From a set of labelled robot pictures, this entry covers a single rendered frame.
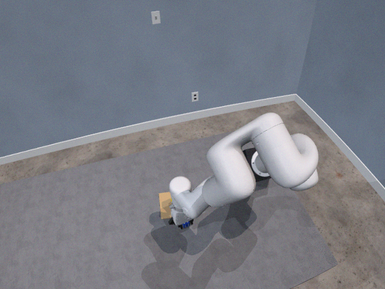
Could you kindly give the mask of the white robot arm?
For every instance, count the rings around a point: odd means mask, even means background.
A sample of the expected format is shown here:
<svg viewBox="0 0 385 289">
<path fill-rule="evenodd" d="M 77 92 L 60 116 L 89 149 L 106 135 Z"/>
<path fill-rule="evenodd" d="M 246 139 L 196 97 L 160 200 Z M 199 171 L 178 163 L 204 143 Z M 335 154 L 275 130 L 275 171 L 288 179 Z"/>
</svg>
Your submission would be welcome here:
<svg viewBox="0 0 385 289">
<path fill-rule="evenodd" d="M 307 190 L 318 183 L 319 156 L 313 140 L 304 134 L 290 135 L 278 114 L 266 113 L 207 151 L 213 175 L 193 191 L 188 178 L 173 178 L 169 185 L 170 209 L 196 219 L 209 205 L 221 208 L 251 196 L 256 178 L 242 151 L 250 141 L 256 149 L 251 166 L 257 175 L 270 176 L 279 186 L 293 191 Z"/>
</svg>

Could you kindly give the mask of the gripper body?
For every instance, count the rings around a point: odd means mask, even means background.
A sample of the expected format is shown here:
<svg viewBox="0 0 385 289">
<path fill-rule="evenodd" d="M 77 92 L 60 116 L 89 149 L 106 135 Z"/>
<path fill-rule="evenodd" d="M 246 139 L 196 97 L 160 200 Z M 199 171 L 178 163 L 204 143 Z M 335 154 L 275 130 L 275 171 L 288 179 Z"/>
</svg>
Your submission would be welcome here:
<svg viewBox="0 0 385 289">
<path fill-rule="evenodd" d="M 192 218 L 187 217 L 184 213 L 178 212 L 174 209 L 171 209 L 171 214 L 171 216 L 173 217 L 173 221 L 176 225 L 181 225 L 192 220 Z"/>
</svg>

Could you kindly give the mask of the tan flat mat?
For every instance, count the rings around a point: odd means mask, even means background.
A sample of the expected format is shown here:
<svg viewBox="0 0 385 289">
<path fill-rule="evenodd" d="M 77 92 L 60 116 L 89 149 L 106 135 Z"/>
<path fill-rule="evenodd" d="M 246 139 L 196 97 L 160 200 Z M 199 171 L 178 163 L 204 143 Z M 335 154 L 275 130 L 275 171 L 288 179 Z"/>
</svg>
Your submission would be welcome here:
<svg viewBox="0 0 385 289">
<path fill-rule="evenodd" d="M 159 203 L 161 210 L 161 219 L 170 219 L 171 218 L 171 194 L 170 192 L 159 193 Z"/>
</svg>

